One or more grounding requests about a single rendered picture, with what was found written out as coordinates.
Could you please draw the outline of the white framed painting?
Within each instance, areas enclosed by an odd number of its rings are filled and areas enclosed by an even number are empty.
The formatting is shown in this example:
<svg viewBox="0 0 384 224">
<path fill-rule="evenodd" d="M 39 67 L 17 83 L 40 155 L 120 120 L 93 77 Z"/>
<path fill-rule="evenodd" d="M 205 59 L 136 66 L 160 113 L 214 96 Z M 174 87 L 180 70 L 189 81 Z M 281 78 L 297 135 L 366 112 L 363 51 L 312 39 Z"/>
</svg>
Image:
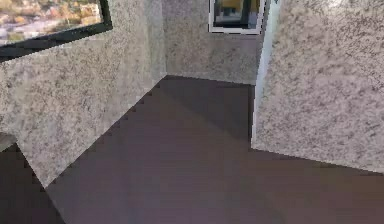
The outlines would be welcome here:
<svg viewBox="0 0 384 224">
<path fill-rule="evenodd" d="M 267 0 L 209 0 L 211 33 L 259 35 Z"/>
</svg>

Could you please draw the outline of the black framed window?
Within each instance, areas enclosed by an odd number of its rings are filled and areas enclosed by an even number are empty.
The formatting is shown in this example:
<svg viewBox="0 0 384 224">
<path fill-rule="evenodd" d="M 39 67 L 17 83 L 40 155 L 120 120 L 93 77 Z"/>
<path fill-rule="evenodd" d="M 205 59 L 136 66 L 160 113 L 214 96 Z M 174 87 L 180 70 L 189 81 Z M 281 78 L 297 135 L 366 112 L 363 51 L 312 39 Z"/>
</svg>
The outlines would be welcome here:
<svg viewBox="0 0 384 224">
<path fill-rule="evenodd" d="M 112 29 L 108 0 L 0 0 L 0 63 Z"/>
</svg>

